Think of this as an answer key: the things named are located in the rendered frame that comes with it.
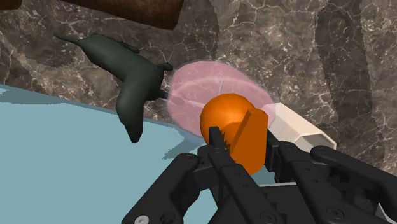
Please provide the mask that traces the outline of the orange rounded toy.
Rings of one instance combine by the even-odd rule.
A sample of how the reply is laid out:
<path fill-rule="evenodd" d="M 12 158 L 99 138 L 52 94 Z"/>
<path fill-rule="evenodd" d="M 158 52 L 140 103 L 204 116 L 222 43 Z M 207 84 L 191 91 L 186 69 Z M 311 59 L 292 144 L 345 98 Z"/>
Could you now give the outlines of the orange rounded toy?
<path fill-rule="evenodd" d="M 218 127 L 228 154 L 249 174 L 265 164 L 268 114 L 238 94 L 211 99 L 200 114 L 200 131 L 209 142 L 209 128 Z"/>

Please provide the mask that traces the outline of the pink translucent round plate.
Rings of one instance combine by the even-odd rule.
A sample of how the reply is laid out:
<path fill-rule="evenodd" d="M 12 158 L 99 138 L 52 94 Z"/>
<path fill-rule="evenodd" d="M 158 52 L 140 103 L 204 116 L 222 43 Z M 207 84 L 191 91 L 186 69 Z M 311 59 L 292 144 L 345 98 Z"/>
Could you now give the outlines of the pink translucent round plate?
<path fill-rule="evenodd" d="M 267 91 L 238 69 L 211 60 L 187 63 L 173 72 L 167 111 L 179 127 L 200 136 L 199 117 L 205 104 L 229 93 L 244 96 L 268 114 L 269 125 L 273 123 L 275 104 Z"/>

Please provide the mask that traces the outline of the dark green seal figure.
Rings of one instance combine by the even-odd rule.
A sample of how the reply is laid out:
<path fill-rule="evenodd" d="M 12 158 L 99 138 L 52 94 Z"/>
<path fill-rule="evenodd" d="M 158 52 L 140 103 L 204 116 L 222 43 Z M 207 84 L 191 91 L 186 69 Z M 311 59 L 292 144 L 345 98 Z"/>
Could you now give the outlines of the dark green seal figure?
<path fill-rule="evenodd" d="M 79 46 L 89 61 L 123 82 L 116 100 L 116 112 L 130 140 L 136 143 L 143 133 L 144 105 L 169 94 L 161 89 L 164 72 L 172 71 L 168 62 L 154 64 L 139 54 L 140 50 L 123 41 L 102 34 L 78 39 L 55 37 Z"/>

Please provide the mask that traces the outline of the brown wooden furniture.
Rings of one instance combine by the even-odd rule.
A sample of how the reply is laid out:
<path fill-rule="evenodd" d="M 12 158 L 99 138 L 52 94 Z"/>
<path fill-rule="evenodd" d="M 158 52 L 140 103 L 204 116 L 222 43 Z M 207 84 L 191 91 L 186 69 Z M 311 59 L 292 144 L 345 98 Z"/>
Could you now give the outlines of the brown wooden furniture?
<path fill-rule="evenodd" d="M 51 16 L 88 20 L 94 12 L 159 29 L 177 26 L 185 0 L 0 0 L 0 11 L 41 3 Z"/>

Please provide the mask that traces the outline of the white octagonal box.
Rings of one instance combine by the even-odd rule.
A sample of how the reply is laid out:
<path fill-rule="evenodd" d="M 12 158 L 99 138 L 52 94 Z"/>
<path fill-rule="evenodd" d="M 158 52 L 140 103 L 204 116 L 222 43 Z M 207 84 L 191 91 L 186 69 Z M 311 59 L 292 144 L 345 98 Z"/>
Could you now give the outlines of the white octagonal box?
<path fill-rule="evenodd" d="M 336 149 L 337 144 L 331 137 L 286 105 L 280 102 L 267 104 L 262 110 L 268 114 L 269 131 L 279 141 L 295 143 L 306 152 L 320 145 Z"/>

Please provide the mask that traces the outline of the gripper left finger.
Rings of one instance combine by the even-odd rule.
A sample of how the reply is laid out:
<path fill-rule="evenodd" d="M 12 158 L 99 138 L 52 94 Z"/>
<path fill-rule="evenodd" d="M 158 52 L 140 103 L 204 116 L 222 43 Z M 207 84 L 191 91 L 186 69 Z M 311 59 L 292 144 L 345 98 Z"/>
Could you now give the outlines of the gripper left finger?
<path fill-rule="evenodd" d="M 209 144 L 203 147 L 210 165 L 200 166 L 201 157 L 179 154 L 159 175 L 121 224 L 183 224 L 187 209 L 200 191 L 218 187 L 219 208 L 208 224 L 227 224 L 223 194 L 229 193 L 243 224 L 284 224 L 282 216 L 262 193 L 260 187 L 240 164 L 236 164 L 225 149 L 218 127 L 209 128 Z"/>

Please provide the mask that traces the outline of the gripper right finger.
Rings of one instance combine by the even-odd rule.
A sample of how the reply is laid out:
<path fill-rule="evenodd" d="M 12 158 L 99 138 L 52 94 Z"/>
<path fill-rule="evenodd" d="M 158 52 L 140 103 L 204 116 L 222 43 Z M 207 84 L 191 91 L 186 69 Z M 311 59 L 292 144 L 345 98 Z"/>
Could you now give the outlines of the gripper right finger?
<path fill-rule="evenodd" d="M 397 224 L 397 176 L 327 146 L 310 152 L 267 134 L 265 167 L 278 183 L 294 182 L 316 224 Z"/>

